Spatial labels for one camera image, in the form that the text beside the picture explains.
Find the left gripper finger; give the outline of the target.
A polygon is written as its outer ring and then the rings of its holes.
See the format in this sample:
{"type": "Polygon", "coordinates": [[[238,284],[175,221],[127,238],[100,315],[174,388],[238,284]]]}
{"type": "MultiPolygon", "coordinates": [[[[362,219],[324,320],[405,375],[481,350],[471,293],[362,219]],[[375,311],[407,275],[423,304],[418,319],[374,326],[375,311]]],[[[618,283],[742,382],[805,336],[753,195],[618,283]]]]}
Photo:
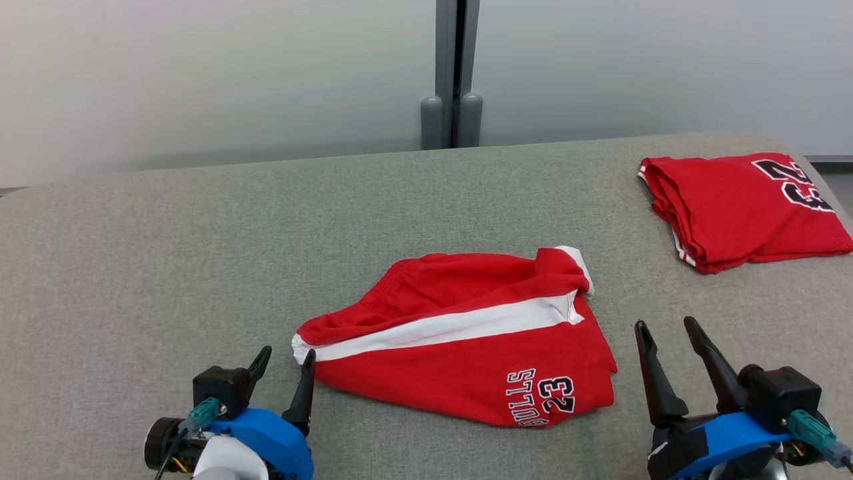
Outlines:
{"type": "Polygon", "coordinates": [[[270,345],[265,345],[260,349],[258,355],[255,359],[253,359],[250,367],[247,368],[247,373],[250,379],[251,385],[256,385],[262,377],[264,377],[265,371],[267,370],[267,365],[269,364],[269,359],[271,359],[272,347],[270,345]]]}
{"type": "Polygon", "coordinates": [[[309,349],[301,364],[301,379],[299,379],[290,406],[281,413],[281,419],[297,428],[303,435],[310,435],[311,430],[316,361],[316,350],[309,349]]]}

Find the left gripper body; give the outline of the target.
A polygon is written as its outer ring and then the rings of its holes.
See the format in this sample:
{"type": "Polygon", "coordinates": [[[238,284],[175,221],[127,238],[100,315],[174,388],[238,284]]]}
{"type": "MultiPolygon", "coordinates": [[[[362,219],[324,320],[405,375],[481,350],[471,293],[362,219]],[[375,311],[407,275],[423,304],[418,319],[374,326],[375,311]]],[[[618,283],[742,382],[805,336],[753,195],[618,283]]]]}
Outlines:
{"type": "MultiPolygon", "coordinates": [[[[158,471],[167,458],[169,449],[179,437],[178,417],[160,417],[147,432],[145,440],[145,465],[149,470],[158,471]]],[[[165,472],[193,474],[202,453],[202,440],[187,437],[171,452],[165,472]]]]}

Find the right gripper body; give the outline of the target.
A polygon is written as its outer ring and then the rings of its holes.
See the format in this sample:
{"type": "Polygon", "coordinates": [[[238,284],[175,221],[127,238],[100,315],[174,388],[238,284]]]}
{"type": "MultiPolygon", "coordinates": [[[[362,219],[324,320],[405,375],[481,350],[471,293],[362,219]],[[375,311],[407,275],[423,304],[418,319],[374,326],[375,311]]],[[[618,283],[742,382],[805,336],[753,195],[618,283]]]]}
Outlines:
{"type": "Polygon", "coordinates": [[[722,473],[727,465],[723,461],[716,465],[694,463],[708,456],[706,441],[692,433],[721,416],[708,414],[695,417],[679,417],[673,422],[654,428],[652,452],[648,456],[648,473],[652,479],[709,479],[722,473]]]}

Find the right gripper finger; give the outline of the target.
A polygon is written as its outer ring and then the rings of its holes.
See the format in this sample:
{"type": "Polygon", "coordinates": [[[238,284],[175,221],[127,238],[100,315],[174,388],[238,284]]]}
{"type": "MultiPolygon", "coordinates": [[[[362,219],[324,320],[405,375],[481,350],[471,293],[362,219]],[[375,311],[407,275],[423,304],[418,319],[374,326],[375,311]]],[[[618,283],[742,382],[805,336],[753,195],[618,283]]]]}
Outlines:
{"type": "Polygon", "coordinates": [[[738,383],[738,376],[724,355],[710,340],[697,319],[684,318],[684,327],[692,349],[704,362],[710,382],[716,394],[716,410],[719,413],[740,412],[746,404],[747,392],[738,383]]]}
{"type": "Polygon", "coordinates": [[[648,325],[637,320],[634,325],[636,345],[640,359],[646,404],[650,422],[656,428],[664,428],[681,422],[689,413],[686,402],[674,392],[658,359],[658,346],[648,325]]]}

